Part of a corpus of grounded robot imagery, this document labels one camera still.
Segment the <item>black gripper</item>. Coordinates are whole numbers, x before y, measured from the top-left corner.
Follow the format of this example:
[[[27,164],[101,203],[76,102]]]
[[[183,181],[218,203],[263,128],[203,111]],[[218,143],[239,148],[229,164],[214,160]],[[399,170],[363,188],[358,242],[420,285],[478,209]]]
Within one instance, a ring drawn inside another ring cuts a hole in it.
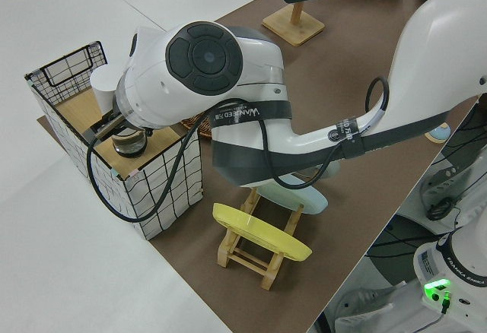
[[[125,128],[126,118],[119,110],[112,109],[86,130],[86,142],[88,144],[93,141],[96,144],[101,143],[112,135],[119,134]],[[144,128],[144,133],[147,138],[150,138],[153,135],[153,129]]]

